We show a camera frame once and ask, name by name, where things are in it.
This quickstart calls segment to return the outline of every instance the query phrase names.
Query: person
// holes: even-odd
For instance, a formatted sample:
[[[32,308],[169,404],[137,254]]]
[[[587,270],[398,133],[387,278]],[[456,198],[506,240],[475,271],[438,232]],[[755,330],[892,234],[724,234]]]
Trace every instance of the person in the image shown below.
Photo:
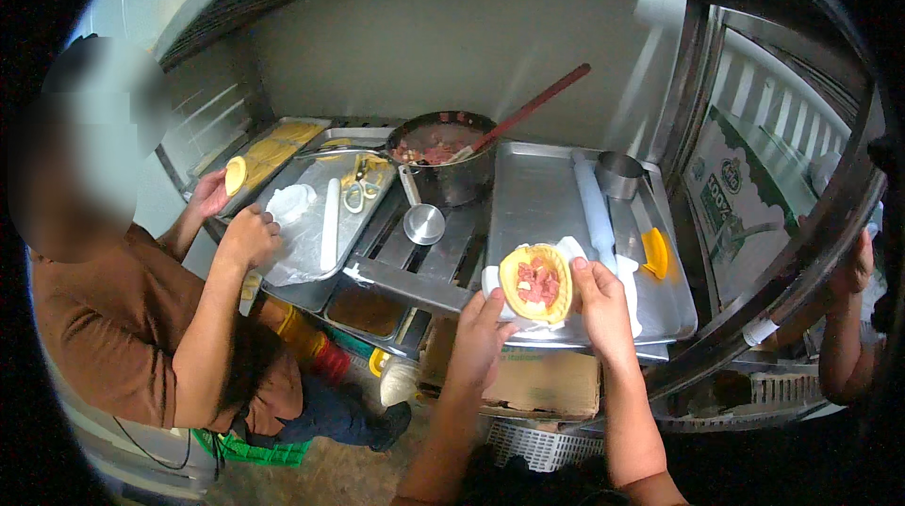
[[[182,266],[204,220],[229,200],[225,170],[200,179],[159,239],[128,220],[116,237],[117,224],[79,225],[108,217],[82,201],[74,159],[59,142],[28,150],[15,221],[32,247],[41,340],[87,404],[164,429],[232,430],[263,447],[322,435],[383,452],[405,431],[408,404],[375,417],[360,394],[302,375],[274,332],[283,317],[275,304],[259,303],[251,319],[238,314],[245,275],[280,247],[270,214],[252,205],[232,219],[206,282]],[[60,262],[68,256],[79,262]]]
[[[582,300],[581,313],[594,353],[604,370],[605,459],[609,482],[633,503],[685,504],[666,465],[666,452],[650,412],[647,391],[629,323],[623,285],[601,263],[577,258],[572,274]],[[497,374],[503,343],[516,330],[499,323],[504,296],[499,288],[485,299],[479,292],[462,311],[444,389],[430,431],[402,478],[394,506],[451,504],[462,499],[463,479],[475,447],[481,393]],[[489,491],[468,494],[458,503],[563,503],[549,497],[549,484],[526,479],[532,488],[513,489],[499,480]],[[568,503],[609,503],[616,498],[599,473],[598,489],[576,495],[574,484],[560,488]],[[513,501],[518,492],[518,501]]]
[[[818,374],[823,395],[834,404],[847,406],[868,393],[885,349],[885,339],[863,335],[867,325],[861,315],[863,296],[872,273],[872,241],[864,229],[828,281],[831,301],[820,344]]]

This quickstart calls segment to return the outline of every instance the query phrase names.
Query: green plastic crate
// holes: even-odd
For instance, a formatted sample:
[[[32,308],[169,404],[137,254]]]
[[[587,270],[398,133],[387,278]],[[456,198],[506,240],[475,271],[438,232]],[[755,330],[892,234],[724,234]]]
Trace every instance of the green plastic crate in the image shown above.
[[[213,456],[212,448],[214,446],[210,432],[203,429],[193,429],[192,433],[196,440],[209,455]],[[310,441],[303,444],[290,445],[274,445],[273,449],[264,449],[263,447],[253,447],[246,444],[241,439],[232,435],[217,435],[220,438],[220,447],[223,458],[226,461],[237,461],[240,463],[254,463],[255,465],[269,465],[280,467],[297,467],[301,465],[301,460],[308,453]]]

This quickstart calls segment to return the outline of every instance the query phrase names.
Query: brown t-shirt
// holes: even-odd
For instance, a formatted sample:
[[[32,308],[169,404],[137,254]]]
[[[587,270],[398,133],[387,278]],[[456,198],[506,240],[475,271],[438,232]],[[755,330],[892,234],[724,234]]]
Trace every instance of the brown t-shirt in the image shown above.
[[[174,427],[173,355],[204,281],[133,224],[117,247],[88,263],[33,256],[32,283],[41,338],[76,393],[118,417]],[[277,417],[301,415],[301,376],[276,333],[237,314],[229,380],[207,427],[229,431],[249,399],[249,430],[275,435]]]

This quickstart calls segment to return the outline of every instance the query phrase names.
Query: black shoe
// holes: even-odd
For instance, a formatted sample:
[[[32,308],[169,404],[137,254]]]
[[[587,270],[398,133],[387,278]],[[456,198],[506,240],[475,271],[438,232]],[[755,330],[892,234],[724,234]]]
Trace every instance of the black shoe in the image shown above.
[[[370,445],[371,451],[384,453],[405,433],[408,423],[412,421],[412,408],[408,402],[400,402],[387,408],[378,418],[378,443]]]

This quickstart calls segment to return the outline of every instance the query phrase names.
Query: scissors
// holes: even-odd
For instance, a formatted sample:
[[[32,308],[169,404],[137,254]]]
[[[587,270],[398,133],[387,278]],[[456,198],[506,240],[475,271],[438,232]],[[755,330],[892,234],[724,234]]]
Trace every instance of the scissors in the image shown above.
[[[365,181],[368,173],[368,158],[360,157],[356,162],[355,180],[342,195],[342,205],[351,214],[360,214],[365,209],[365,200],[374,199],[380,193],[380,186]]]

